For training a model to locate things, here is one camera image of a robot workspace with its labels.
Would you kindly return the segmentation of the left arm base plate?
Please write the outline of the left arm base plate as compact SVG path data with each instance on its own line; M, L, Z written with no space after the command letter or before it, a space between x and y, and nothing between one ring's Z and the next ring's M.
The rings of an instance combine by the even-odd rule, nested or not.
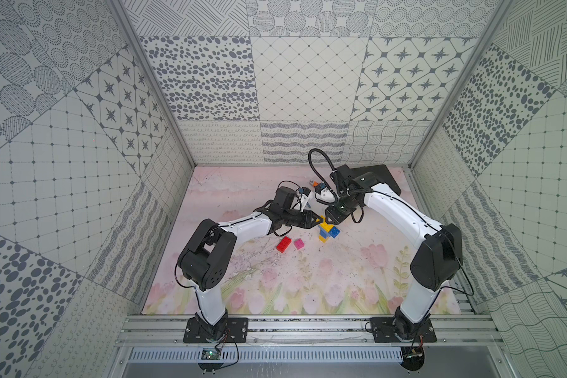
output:
M187 322L184 343L217 343L224 339L228 342L245 343L248 323L248 318L223 317L217 324L211 325L197 314Z

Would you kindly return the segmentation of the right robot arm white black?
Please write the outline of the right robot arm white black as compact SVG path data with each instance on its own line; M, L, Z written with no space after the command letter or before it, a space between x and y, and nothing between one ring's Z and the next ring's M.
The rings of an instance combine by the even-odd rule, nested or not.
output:
M431 219L404 200L386 165L354 169L341 165L331 171L330 178L335 202L326 208L327 222L338 225L356 209L368 208L398 228L416 248L409 264L412 281L393 321L398 339L414 340L445 283L461 269L461 230Z

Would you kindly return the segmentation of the blue small lego brick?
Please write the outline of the blue small lego brick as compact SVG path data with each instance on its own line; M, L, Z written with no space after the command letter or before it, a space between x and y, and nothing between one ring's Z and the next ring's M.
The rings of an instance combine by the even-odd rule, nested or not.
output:
M340 234L340 230L335 226L329 230L329 235L332 236L332 238L336 238L338 234Z

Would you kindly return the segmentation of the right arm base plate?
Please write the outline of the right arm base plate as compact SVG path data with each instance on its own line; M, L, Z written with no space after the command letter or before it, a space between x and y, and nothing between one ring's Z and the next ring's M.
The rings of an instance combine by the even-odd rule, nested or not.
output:
M430 317L413 324L397 318L370 318L368 331L375 343L435 343L437 336Z

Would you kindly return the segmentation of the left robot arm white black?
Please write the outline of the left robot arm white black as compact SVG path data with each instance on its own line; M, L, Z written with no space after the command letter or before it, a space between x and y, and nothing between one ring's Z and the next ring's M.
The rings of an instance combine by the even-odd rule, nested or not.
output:
M230 222L203 220L177 258L175 279L184 277L195 291L198 310L185 332L187 343L222 341L241 327L228 321L222 299L223 280L234 251L245 243L275 235L281 228L311 229L323 217L307 209L312 191L308 187L279 187L273 199L253 213Z

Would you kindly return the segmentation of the yellow long lego brick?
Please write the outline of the yellow long lego brick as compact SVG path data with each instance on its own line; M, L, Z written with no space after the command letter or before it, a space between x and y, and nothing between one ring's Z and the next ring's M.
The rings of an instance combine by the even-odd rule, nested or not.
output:
M326 233L330 233L330 231L334 228L334 225L329 224L325 218L322 219L319 227L324 230Z

